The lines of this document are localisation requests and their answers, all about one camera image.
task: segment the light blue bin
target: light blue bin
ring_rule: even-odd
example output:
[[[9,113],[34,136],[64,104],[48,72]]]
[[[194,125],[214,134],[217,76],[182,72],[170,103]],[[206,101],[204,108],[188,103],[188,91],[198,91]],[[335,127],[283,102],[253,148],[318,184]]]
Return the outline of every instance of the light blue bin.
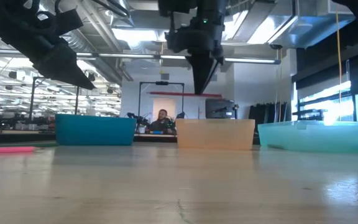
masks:
[[[358,153],[358,122],[288,121],[258,125],[260,145],[292,151]]]
[[[56,140],[63,146],[130,146],[136,120],[99,116],[56,115]]]

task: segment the man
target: man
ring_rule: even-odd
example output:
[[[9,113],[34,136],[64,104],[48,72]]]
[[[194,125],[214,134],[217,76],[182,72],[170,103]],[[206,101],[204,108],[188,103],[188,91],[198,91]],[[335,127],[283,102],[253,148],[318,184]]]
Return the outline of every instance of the man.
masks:
[[[173,121],[167,118],[167,116],[168,112],[165,109],[161,109],[158,112],[158,120],[150,125],[149,131],[162,131],[163,134],[176,134]]]

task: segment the ceiling duct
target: ceiling duct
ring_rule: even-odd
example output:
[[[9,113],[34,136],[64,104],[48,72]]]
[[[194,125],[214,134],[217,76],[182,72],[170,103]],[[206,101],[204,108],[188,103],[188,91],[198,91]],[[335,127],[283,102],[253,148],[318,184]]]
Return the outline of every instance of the ceiling duct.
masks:
[[[233,40],[307,48],[352,22],[352,12],[332,0],[255,0]]]
[[[41,5],[48,11],[53,12],[55,10],[55,0],[41,0]],[[64,35],[64,39],[68,42],[68,45],[75,52],[95,52],[96,49],[89,43],[83,40],[81,33],[77,30],[71,31]],[[118,85],[122,83],[122,76],[116,69],[109,66],[103,59],[97,58],[96,60],[89,61],[90,64],[98,69],[103,77],[108,82],[114,82]]]

